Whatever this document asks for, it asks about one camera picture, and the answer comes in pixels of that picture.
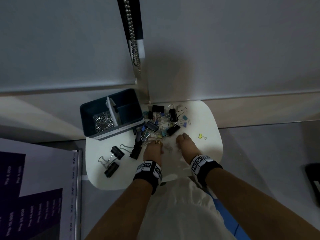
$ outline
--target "black wristband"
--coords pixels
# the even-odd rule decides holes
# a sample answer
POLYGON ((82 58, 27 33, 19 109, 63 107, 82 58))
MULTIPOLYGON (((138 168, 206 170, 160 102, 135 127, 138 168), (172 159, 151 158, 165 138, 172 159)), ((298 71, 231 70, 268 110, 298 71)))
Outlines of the black wristband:
POLYGON ((155 193, 158 185, 162 181, 161 167, 155 161, 144 161, 136 170, 135 179, 143 179, 152 185, 152 195, 155 193))
POLYGON ((222 168, 222 166, 206 155, 198 155, 191 161, 191 173, 195 180, 202 186, 206 187, 206 177, 214 168, 222 168))

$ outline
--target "hand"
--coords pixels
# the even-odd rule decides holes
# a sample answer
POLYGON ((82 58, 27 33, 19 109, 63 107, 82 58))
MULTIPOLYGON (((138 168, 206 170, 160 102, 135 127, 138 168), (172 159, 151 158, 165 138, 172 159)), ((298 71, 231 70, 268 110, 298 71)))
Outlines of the hand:
POLYGON ((161 167, 162 142, 156 144, 156 141, 151 141, 143 154, 143 161, 155 161, 161 167))
POLYGON ((186 160, 189 165, 197 155, 201 154, 200 150, 186 133, 178 135, 176 143, 178 148, 181 149, 184 160, 186 160))

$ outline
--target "storage box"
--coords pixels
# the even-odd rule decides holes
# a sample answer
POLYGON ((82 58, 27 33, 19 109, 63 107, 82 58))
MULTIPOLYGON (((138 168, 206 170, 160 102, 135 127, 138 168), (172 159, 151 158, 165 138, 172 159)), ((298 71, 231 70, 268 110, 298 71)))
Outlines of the storage box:
POLYGON ((107 97, 96 99, 80 106, 82 128, 86 137, 101 141, 145 124, 134 89, 130 88, 108 97, 115 104, 112 110, 118 114, 121 125, 96 133, 94 116, 110 111, 106 105, 107 97))

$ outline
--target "yellow binder clip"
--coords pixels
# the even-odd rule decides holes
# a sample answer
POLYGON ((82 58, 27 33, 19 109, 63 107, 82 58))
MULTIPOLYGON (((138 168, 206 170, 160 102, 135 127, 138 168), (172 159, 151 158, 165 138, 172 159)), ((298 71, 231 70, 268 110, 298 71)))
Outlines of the yellow binder clip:
POLYGON ((199 137, 198 137, 198 138, 199 138, 199 139, 205 139, 205 140, 207 139, 206 137, 202 136, 201 133, 199 134, 199 137))

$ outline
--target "white fabric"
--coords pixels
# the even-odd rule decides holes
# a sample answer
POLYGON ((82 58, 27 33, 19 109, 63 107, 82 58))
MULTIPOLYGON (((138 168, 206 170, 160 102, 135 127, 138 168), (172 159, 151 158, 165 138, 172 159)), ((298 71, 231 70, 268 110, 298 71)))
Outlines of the white fabric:
POLYGON ((157 188, 146 209, 137 239, 236 238, 224 226, 212 198, 185 177, 157 188))

